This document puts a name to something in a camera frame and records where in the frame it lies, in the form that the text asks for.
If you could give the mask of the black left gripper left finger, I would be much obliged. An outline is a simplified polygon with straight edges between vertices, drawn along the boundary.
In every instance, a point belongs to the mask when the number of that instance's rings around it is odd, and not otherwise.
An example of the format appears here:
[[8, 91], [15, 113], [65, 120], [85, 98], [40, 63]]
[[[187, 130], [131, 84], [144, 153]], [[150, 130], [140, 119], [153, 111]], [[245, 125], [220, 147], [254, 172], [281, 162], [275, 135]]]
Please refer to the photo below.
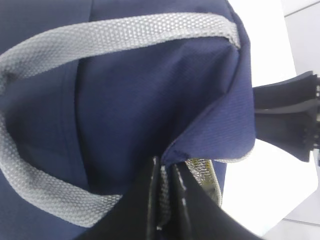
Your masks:
[[160, 161], [147, 161], [133, 185], [81, 240], [154, 240], [157, 231]]

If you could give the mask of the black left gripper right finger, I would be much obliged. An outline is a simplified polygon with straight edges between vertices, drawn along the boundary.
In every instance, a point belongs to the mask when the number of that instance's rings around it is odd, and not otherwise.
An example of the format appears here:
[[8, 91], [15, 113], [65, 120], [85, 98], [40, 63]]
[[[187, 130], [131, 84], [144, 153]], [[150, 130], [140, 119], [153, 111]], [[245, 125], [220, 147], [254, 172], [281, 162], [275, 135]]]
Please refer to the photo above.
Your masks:
[[258, 237], [224, 212], [197, 183], [183, 162], [169, 168], [171, 216], [164, 240], [256, 240]]

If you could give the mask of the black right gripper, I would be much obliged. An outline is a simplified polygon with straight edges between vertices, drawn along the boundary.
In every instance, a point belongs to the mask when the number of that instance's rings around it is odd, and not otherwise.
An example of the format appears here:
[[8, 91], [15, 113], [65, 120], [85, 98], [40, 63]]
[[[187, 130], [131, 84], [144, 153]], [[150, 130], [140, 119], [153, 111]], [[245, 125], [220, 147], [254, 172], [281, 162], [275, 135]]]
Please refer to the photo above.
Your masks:
[[253, 88], [255, 133], [302, 162], [320, 148], [320, 78], [307, 71]]

